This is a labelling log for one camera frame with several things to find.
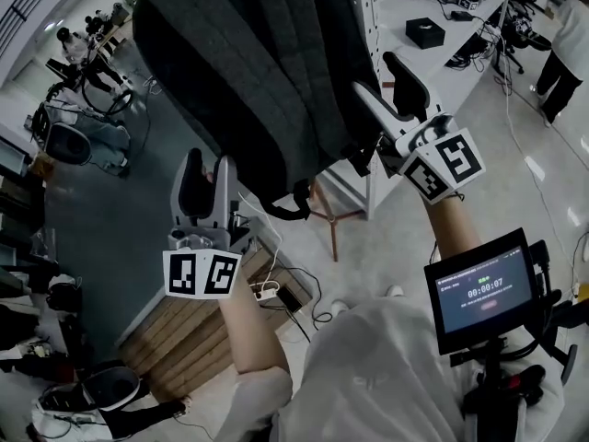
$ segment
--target gray floor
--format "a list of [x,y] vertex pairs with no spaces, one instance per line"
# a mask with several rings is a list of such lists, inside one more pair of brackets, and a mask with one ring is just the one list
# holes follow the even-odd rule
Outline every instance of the gray floor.
[[[554,24],[537,18],[535,29],[552,37]],[[464,189],[465,205],[476,222],[483,240],[523,227],[528,241],[544,239],[551,258],[552,284],[570,296],[572,272],[570,261],[577,239],[587,230],[589,221],[589,176],[587,162],[589,131],[586,118],[588,87],[575,94],[570,107],[562,113],[556,129],[547,129],[537,112],[535,96],[529,92],[536,83],[547,52],[518,51],[526,73],[514,72],[514,87],[518,92],[509,99],[514,133],[525,156],[531,157],[543,171],[538,184],[548,204],[559,241],[542,204],[541,196],[532,180],[524,156],[510,135],[506,119],[506,99],[495,81],[494,73],[487,72],[475,87],[463,107],[456,114],[458,125],[470,129],[486,162],[487,173]],[[347,204],[335,203],[339,212],[349,211]],[[253,212],[243,206],[242,213]],[[427,221],[422,201],[415,190],[403,181],[377,208],[376,218],[366,222],[354,218],[338,227],[340,262],[331,259],[329,227],[315,217],[305,223],[289,224],[272,220],[283,235],[282,251],[294,266],[304,267],[321,282],[324,297],[318,312],[329,310],[335,298],[351,305],[374,296],[382,296],[391,285],[403,286],[410,299],[421,303],[426,310],[431,304],[423,276],[433,247],[433,233]],[[577,255],[576,274],[587,282],[589,264]],[[318,291],[314,287],[315,298]],[[310,320],[301,319],[309,333]],[[580,345],[580,352],[565,387],[566,405],[550,441],[579,440],[585,433],[588,411],[586,394],[589,380],[585,377],[589,362],[588,328],[582,326],[559,335],[560,348],[572,343]],[[293,326],[281,334],[294,384],[300,384],[306,352],[306,342]],[[206,425],[213,433],[225,418],[232,395],[235,369],[228,368],[209,383],[192,393],[194,400],[191,421]],[[179,440],[181,435],[173,426],[167,429],[167,440]]]
[[[131,174],[121,180],[96,166],[59,164],[47,189],[47,224],[57,230],[59,262],[83,278],[81,317],[96,358],[110,354],[116,339],[162,285],[161,251],[171,228],[172,181],[188,150],[200,146],[161,93],[147,99],[151,129],[138,156],[148,128],[142,103],[149,73],[132,42],[125,43],[115,59],[136,89],[133,110],[117,115],[132,137]],[[105,106],[104,95],[92,87],[88,91],[100,108]]]
[[[537,22],[536,30],[554,34],[549,22]],[[487,164],[487,173],[464,190],[466,206],[483,240],[496,238],[523,227],[529,242],[543,238],[552,259],[553,286],[568,293],[570,261],[577,238],[589,220],[589,134],[585,108],[587,87],[580,89],[571,106],[559,118],[556,130],[544,127],[528,88],[548,54],[533,50],[518,52],[526,74],[514,74],[517,94],[510,100],[514,132],[527,157],[543,172],[542,189],[561,245],[527,169],[524,156],[510,135],[505,116],[505,96],[488,72],[456,115],[460,126],[473,134]],[[64,168],[50,195],[50,218],[58,227],[58,252],[64,265],[84,275],[86,310],[84,323],[91,335],[106,348],[161,283],[160,251],[169,228],[167,208],[170,182],[187,147],[197,140],[163,98],[150,112],[154,128],[144,157],[127,181],[113,179],[96,168]],[[141,124],[136,134],[141,136]],[[349,205],[336,204],[346,211]],[[243,206],[244,214],[252,212]],[[339,226],[341,261],[330,255],[329,227],[314,217],[305,223],[273,220],[283,234],[283,254],[295,266],[315,274],[324,298],[318,311],[328,310],[334,298],[351,304],[382,295],[390,285],[402,285],[406,294],[430,309],[423,266],[433,246],[433,234],[419,195],[403,181],[366,222],[354,218]],[[577,260],[581,280],[589,274],[587,264]],[[311,332],[310,322],[303,325]],[[559,344],[578,343],[581,352],[567,385],[565,411],[549,440],[576,440],[583,433],[587,410],[584,401],[589,382],[583,378],[588,359],[587,328],[564,332]],[[306,343],[298,330],[281,334],[291,362],[295,385],[300,382]],[[228,408],[235,376],[233,368],[193,393],[192,422],[218,430]],[[181,440],[186,428],[174,423],[146,431],[144,440]],[[205,439],[194,431],[192,438]]]

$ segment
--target wooden stand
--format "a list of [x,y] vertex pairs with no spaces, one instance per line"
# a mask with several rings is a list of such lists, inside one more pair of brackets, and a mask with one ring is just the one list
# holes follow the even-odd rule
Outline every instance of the wooden stand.
[[333,251],[333,261],[337,262],[338,261],[338,238],[336,235],[336,227],[338,225],[338,222],[341,221],[342,219],[361,215],[364,212],[364,210],[356,210],[356,211],[352,211],[350,213],[346,213],[345,215],[335,216],[333,214],[333,212],[331,211],[331,206],[329,205],[328,199],[325,197],[325,193],[323,192],[323,189],[321,188],[321,185],[317,180],[315,180],[311,184],[310,199],[313,200],[313,197],[315,195],[317,195],[317,198],[319,199],[319,202],[321,203],[321,206],[323,207],[325,214],[319,213],[317,211],[311,211],[311,215],[315,215],[315,216],[318,216],[322,219],[325,219],[329,223],[329,226],[331,227],[331,249]]

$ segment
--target gray backpack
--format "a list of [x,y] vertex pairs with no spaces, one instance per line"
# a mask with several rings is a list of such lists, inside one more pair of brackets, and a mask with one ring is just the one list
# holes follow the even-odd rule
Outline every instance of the gray backpack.
[[[334,162],[360,175],[380,135],[352,90],[379,92],[349,0],[138,0],[135,41],[189,125],[264,209],[307,218]],[[292,193],[299,210],[272,203]]]

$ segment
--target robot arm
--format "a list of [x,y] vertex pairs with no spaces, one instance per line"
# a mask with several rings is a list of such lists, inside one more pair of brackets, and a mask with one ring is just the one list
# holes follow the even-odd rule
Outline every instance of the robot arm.
[[392,52],[383,60],[395,76],[394,111],[369,87],[353,88],[382,126],[376,152],[388,177],[401,174],[428,204],[435,204],[484,173],[479,150],[464,128],[442,109],[435,89],[427,87]]

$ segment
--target display screen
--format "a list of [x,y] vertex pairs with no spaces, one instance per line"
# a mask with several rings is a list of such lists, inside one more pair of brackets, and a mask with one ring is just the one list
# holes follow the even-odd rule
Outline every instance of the display screen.
[[532,299],[520,247],[435,284],[446,332],[494,318]]

